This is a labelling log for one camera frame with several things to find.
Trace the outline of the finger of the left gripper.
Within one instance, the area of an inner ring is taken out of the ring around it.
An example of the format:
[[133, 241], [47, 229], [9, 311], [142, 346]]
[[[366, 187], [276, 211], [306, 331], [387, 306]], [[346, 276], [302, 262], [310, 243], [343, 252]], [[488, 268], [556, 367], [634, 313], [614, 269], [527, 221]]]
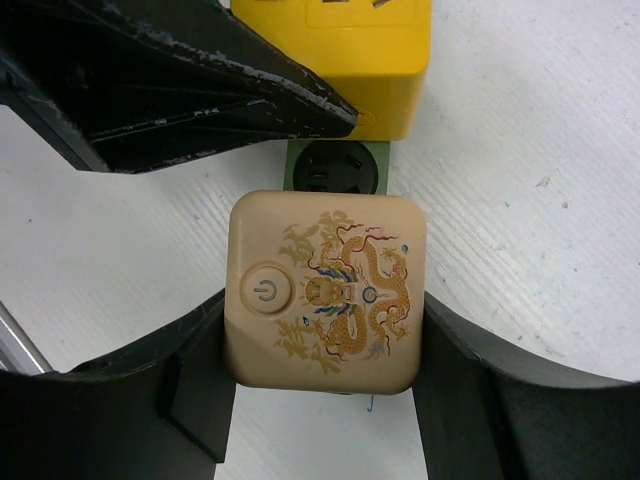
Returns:
[[121, 174], [358, 119], [217, 1], [5, 1], [1, 102], [74, 168]]

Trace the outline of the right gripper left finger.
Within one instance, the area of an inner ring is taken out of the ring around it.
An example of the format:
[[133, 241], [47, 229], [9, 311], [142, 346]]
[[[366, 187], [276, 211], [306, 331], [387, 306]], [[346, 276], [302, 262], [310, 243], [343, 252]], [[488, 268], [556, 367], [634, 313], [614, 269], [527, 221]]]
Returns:
[[224, 296], [70, 371], [1, 369], [5, 479], [211, 479], [236, 384]]

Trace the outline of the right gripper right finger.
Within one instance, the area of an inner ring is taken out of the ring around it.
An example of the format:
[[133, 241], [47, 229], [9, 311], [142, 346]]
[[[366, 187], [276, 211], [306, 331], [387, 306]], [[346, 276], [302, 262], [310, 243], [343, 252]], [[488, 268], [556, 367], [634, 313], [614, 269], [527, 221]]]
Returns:
[[636, 479], [639, 385], [543, 358], [424, 297], [413, 383], [431, 479]]

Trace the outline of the beige cube adapter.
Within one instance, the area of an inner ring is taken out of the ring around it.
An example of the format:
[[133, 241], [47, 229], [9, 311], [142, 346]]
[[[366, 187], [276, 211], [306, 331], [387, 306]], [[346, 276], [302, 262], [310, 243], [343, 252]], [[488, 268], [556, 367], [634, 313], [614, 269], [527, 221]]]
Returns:
[[229, 219], [225, 360], [246, 387], [393, 395], [421, 358], [427, 222], [398, 196], [255, 191]]

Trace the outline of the green power strip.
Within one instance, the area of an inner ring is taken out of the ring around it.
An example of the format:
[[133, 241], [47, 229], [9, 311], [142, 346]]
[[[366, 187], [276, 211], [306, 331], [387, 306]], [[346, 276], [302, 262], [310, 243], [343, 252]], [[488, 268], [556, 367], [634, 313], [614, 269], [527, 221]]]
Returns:
[[283, 189], [385, 195], [390, 157], [390, 142], [291, 140]]

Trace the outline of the yellow cube adapter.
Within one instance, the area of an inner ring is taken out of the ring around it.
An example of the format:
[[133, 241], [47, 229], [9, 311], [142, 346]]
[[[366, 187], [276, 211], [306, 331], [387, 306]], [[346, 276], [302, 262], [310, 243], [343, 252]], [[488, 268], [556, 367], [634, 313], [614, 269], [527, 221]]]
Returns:
[[230, 7], [357, 109], [350, 139], [408, 136], [430, 60], [431, 1], [246, 0]]

